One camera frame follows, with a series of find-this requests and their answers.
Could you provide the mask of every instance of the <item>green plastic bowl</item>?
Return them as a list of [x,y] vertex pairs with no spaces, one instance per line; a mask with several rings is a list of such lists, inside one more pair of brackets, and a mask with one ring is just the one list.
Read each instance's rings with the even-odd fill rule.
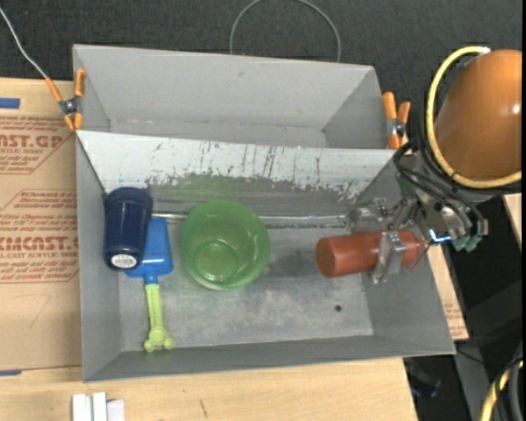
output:
[[271,257],[269,234],[259,217],[240,203],[222,199],[189,213],[181,227],[180,247],[187,271],[214,290],[252,282]]

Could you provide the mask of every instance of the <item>blue cup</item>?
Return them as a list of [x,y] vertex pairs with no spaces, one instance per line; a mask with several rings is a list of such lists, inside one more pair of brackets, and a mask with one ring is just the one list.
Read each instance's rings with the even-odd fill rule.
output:
[[146,235],[152,217],[153,200],[142,189],[121,187],[107,195],[103,257],[107,265],[132,269],[144,257]]

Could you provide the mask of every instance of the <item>cable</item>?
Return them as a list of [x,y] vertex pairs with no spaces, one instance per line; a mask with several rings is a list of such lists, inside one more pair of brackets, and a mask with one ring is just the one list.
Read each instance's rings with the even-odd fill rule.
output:
[[452,180],[460,184],[463,184],[467,187],[471,187],[473,189],[491,189],[495,187],[509,185],[511,183],[517,182],[520,179],[522,179],[522,172],[515,172],[508,176],[504,176],[502,178],[486,180],[486,181],[485,180],[474,180],[474,179],[470,179],[470,178],[466,178],[462,176],[459,172],[454,170],[452,166],[446,161],[446,159],[442,155],[442,152],[440,151],[440,148],[438,147],[437,139],[434,133],[434,106],[435,106],[435,100],[437,97],[438,85],[440,81],[442,80],[442,77],[444,76],[444,73],[446,72],[448,67],[457,58],[465,54],[486,54],[489,51],[490,50],[484,46],[466,46],[464,48],[457,50],[450,56],[448,56],[448,58],[444,60],[444,62],[442,63],[438,71],[435,73],[435,77],[433,78],[432,83],[430,85],[429,95],[427,99],[427,107],[426,107],[425,125],[427,129],[427,139],[428,139],[428,143],[432,151],[432,154],[437,160],[437,163],[445,171],[445,173],[451,177]]
[[449,203],[448,200],[453,199],[453,200],[456,200],[462,203],[464,206],[466,206],[470,210],[470,212],[475,217],[476,223],[474,223],[475,232],[473,233],[473,235],[480,233],[482,231],[482,226],[485,223],[484,221],[485,218],[483,217],[483,214],[481,214],[481,212],[475,207],[474,204],[467,201],[465,198],[463,198],[458,193],[445,189],[440,182],[436,182],[435,180],[431,179],[427,175],[418,173],[415,170],[407,168],[401,164],[401,158],[403,157],[405,152],[409,150],[409,148],[410,148],[410,145],[409,143],[407,143],[401,148],[399,148],[394,154],[393,161],[394,161],[396,168],[400,172],[400,174],[405,179],[407,179],[412,185],[428,193],[430,196],[435,198],[441,204],[451,209],[458,217],[460,217],[460,219],[462,220],[462,223],[464,225],[467,225],[465,215],[462,214],[459,210],[457,210],[451,203]]
[[496,405],[497,401],[501,396],[502,391],[507,385],[511,371],[512,369],[514,369],[514,367],[523,367],[522,357],[518,357],[514,359],[511,363],[509,363],[504,368],[504,370],[499,373],[499,375],[491,384],[491,387],[487,392],[485,402],[483,403],[483,407],[481,409],[480,421],[490,421],[491,415],[493,414],[494,406]]
[[[51,91],[51,94],[53,95],[54,101],[58,104],[62,104],[62,96],[60,95],[60,92],[56,85],[54,84],[54,81],[45,73],[45,71],[40,67],[40,65],[25,51],[24,46],[21,45],[21,42],[19,40],[18,34],[16,33],[16,30],[14,30],[13,25],[11,24],[10,19],[8,18],[6,12],[0,5],[0,15],[8,25],[8,28],[10,29],[11,35],[13,36],[14,40],[16,41],[16,45],[18,46],[19,51],[21,54],[27,59],[27,61],[39,72],[39,74],[45,79],[45,83],[48,86],[49,90]],[[72,121],[72,119],[69,117],[67,113],[63,111],[64,114],[64,120],[66,124],[68,125],[68,128],[70,128],[71,131],[74,130],[75,124]]]
[[[518,349],[515,353],[516,356],[522,357],[522,342],[520,343]],[[517,363],[512,367],[510,371],[510,383],[509,383],[509,396],[510,396],[510,409],[512,411],[513,418],[515,421],[524,421],[524,416],[522,414],[522,409],[520,408],[519,400],[519,374],[521,364]]]
[[0,5],[0,15],[3,17],[4,21],[8,25],[8,28],[10,29],[11,35],[13,36],[14,40],[16,41],[16,44],[18,45],[18,49],[21,52],[21,54],[27,59],[27,61],[35,67],[35,69],[39,72],[43,78],[46,80],[48,79],[48,76],[46,75],[45,71],[39,66],[39,64],[25,51],[24,47],[21,45],[21,42],[19,41],[18,35],[16,34],[16,30],[14,30],[14,27],[11,24],[10,19],[2,9],[2,6]]
[[[254,0],[250,4],[248,4],[236,17],[236,20],[234,21],[234,25],[231,28],[230,33],[230,54],[234,54],[234,48],[233,48],[233,40],[234,40],[234,33],[236,32],[236,28],[238,26],[239,20],[246,14],[253,6],[260,4],[262,2],[265,2],[267,0]],[[299,4],[304,4],[305,6],[308,6],[311,10],[317,12],[322,18],[327,22],[327,25],[330,27],[330,29],[333,31],[333,34],[335,34],[335,39],[337,41],[337,62],[341,61],[341,37],[339,36],[339,33],[337,31],[337,28],[331,22],[330,18],[328,18],[325,13],[320,10],[317,6],[314,4],[311,4],[310,2],[307,2],[306,0],[292,0],[294,2],[298,2]]]

